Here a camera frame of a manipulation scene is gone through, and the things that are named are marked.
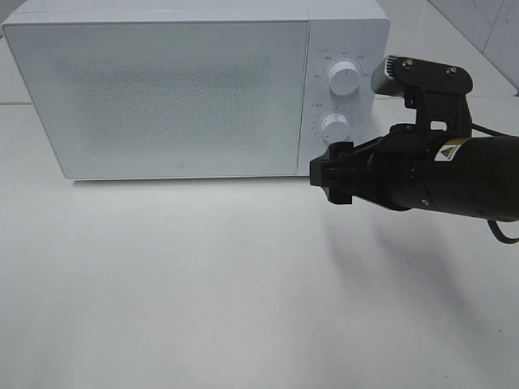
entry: black cable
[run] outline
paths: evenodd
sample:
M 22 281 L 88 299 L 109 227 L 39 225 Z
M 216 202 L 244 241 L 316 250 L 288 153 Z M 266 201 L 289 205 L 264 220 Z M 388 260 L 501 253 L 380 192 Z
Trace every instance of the black cable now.
M 488 220 L 488 226 L 490 227 L 490 230 L 494 234 L 495 238 L 501 243 L 506 245 L 514 245 L 519 242 L 519 237 L 514 239 L 504 235 L 503 231 L 501 231 L 499 225 L 497 224 L 497 221 Z
M 479 124 L 476 124 L 476 123 L 472 123 L 472 129 L 479 131 L 479 132 L 483 132 L 484 134 L 487 134 L 487 135 L 492 135 L 492 136 L 512 136 L 512 135 L 508 135 L 508 134 L 503 134 L 502 132 L 499 132 L 499 131 L 491 130 L 490 128 L 480 126 Z

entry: white microwave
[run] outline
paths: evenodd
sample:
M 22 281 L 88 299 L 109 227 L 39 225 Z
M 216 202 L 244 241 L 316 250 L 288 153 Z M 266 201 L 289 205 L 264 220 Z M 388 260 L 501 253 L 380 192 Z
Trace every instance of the white microwave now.
M 373 136 L 375 0 L 28 0 L 3 32 L 65 177 L 307 176 Z

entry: warning label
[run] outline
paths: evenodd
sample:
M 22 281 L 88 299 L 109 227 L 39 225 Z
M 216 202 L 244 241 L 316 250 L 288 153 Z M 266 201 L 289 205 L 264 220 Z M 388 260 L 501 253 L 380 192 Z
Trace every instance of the warning label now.
M 450 162 L 454 160 L 457 152 L 460 150 L 463 143 L 465 143 L 470 138 L 455 138 L 449 140 L 446 144 L 444 144 L 438 150 L 436 154 L 435 161 L 436 162 Z

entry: control panel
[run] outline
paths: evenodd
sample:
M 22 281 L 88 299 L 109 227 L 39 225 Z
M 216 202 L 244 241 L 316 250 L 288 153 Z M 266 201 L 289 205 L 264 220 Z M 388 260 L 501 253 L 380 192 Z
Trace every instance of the control panel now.
M 384 58 L 386 19 L 312 20 L 307 51 L 298 175 L 330 143 L 362 143 L 370 134 L 371 73 Z

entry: microwave window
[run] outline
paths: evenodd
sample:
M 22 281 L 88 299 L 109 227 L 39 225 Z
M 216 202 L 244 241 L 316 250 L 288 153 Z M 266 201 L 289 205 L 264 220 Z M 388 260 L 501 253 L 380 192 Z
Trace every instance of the microwave window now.
M 15 26 L 66 176 L 296 174 L 306 21 Z

